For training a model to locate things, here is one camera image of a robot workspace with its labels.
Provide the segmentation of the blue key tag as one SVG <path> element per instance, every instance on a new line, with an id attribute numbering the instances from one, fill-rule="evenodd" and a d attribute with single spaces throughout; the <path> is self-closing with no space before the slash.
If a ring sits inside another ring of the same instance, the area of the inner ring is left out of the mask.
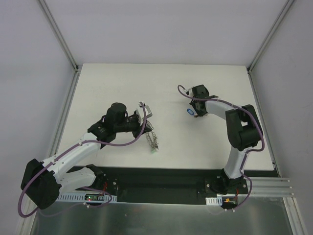
<path id="1" fill-rule="evenodd" d="M 192 116 L 194 115 L 194 112 L 191 109 L 189 109 L 189 108 L 187 109 L 187 112 L 188 112 L 188 114 L 190 114 Z"/>

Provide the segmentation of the left aluminium frame rail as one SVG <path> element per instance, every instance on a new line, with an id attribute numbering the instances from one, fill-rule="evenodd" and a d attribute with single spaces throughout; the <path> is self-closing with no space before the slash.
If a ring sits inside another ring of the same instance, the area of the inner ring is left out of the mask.
<path id="1" fill-rule="evenodd" d="M 54 35 L 55 40 L 58 43 L 58 48 L 62 50 L 62 53 L 67 60 L 66 65 L 70 68 L 70 74 L 62 79 L 62 84 L 59 86 L 60 91 L 56 93 L 56 121 L 46 154 L 47 157 L 50 157 L 56 154 L 59 150 L 65 123 L 68 117 L 70 105 L 73 100 L 74 92 L 77 87 L 82 66 L 77 63 L 77 60 L 73 56 L 73 53 L 64 37 L 64 33 L 60 29 L 54 13 L 48 4 L 48 1 L 39 0 L 37 3 Z"/>

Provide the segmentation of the right aluminium frame rail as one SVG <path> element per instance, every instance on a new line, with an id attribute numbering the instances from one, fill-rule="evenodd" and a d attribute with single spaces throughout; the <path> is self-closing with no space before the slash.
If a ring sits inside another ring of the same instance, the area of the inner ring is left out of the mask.
<path id="1" fill-rule="evenodd" d="M 293 8 L 295 0 L 284 0 L 283 5 L 272 21 L 272 24 L 267 31 L 266 36 L 262 40 L 255 56 L 247 68 L 247 73 L 256 99 L 258 111 L 261 118 L 261 123 L 264 128 L 268 150 L 274 169 L 279 171 L 278 156 L 275 153 L 276 142 L 276 127 L 278 118 L 282 112 L 278 110 L 275 104 L 278 101 L 275 88 L 278 87 L 278 82 L 274 76 L 278 72 L 278 66 L 282 62 L 279 59 L 275 62 L 275 52 L 273 51 L 273 41 L 277 36 L 280 27 Z"/>

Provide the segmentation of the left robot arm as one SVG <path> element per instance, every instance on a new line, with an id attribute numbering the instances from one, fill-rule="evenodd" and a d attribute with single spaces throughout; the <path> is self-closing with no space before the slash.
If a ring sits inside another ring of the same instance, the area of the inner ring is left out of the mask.
<path id="1" fill-rule="evenodd" d="M 147 121 L 152 115 L 150 107 L 143 102 L 138 104 L 132 115 L 128 114 L 123 103 L 113 103 L 106 114 L 89 127 L 69 149 L 42 161 L 32 159 L 27 163 L 18 206 L 22 205 L 25 195 L 38 209 L 44 210 L 51 206 L 61 193 L 82 187 L 99 190 L 103 186 L 104 174 L 98 167 L 89 164 L 74 172 L 70 172 L 70 169 L 105 146 L 117 147 L 113 141 L 118 133 L 132 133 L 134 140 L 122 146 L 133 144 L 143 134 L 152 131 Z"/>

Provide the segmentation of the front aluminium extrusion right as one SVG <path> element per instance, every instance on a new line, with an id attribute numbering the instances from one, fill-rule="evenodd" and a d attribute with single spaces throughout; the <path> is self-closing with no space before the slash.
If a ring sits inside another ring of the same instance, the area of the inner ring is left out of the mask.
<path id="1" fill-rule="evenodd" d="M 251 177 L 252 197 L 295 197 L 289 178 Z"/>

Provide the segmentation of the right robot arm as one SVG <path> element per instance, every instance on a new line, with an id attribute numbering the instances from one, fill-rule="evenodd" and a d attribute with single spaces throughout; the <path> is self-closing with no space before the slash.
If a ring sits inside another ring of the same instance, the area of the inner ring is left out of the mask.
<path id="1" fill-rule="evenodd" d="M 237 106 L 210 95 L 204 85 L 193 86 L 186 91 L 192 97 L 190 105 L 197 117 L 216 115 L 226 121 L 227 137 L 231 150 L 220 176 L 210 183 L 213 192 L 228 194 L 244 184 L 244 166 L 248 152 L 260 141 L 263 131 L 252 105 Z"/>

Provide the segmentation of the metal key organizer ring disc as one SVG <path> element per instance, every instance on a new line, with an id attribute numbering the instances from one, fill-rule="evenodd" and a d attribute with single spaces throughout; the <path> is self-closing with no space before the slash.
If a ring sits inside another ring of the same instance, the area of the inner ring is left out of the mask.
<path id="1" fill-rule="evenodd" d="M 155 134 L 154 130 L 152 132 L 146 133 L 145 137 L 146 137 L 147 143 L 150 146 L 151 150 L 152 149 L 158 149 L 159 150 L 158 139 L 157 139 L 157 135 Z"/>

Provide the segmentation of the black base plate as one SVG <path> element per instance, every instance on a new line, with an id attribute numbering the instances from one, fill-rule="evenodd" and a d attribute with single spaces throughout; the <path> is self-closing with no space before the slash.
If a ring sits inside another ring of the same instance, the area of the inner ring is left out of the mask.
<path id="1" fill-rule="evenodd" d="M 216 197 L 211 189 L 220 169 L 101 167 L 103 176 L 92 189 L 103 189 L 118 202 L 204 205 Z"/>

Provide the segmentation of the aluminium frame rail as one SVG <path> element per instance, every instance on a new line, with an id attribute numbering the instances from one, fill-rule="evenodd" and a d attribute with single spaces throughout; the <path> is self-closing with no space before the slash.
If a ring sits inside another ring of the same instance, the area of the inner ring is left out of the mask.
<path id="1" fill-rule="evenodd" d="M 279 171 L 278 156 L 275 153 L 276 142 L 276 127 L 278 118 L 282 112 L 278 110 L 275 104 L 278 101 L 275 88 L 278 87 L 278 82 L 274 76 L 278 72 L 278 66 L 282 62 L 279 59 L 275 62 L 275 52 L 273 51 L 273 41 L 277 36 L 280 27 L 293 8 L 295 0 L 284 0 L 283 5 L 272 21 L 272 24 L 267 31 L 266 36 L 262 40 L 255 56 L 247 68 L 247 73 L 256 99 L 258 111 L 261 118 L 261 123 L 264 128 L 268 150 L 274 169 Z"/>
<path id="2" fill-rule="evenodd" d="M 47 157 L 50 157 L 56 154 L 59 150 L 65 123 L 68 117 L 70 105 L 73 100 L 74 92 L 77 87 L 82 66 L 77 63 L 77 60 L 73 56 L 73 53 L 64 37 L 64 33 L 60 29 L 54 13 L 48 4 L 48 1 L 39 0 L 37 3 L 54 35 L 55 40 L 58 43 L 58 48 L 62 50 L 62 53 L 67 60 L 66 65 L 70 68 L 70 74 L 62 79 L 62 84 L 59 86 L 60 91 L 56 93 L 56 121 L 46 154 Z"/>

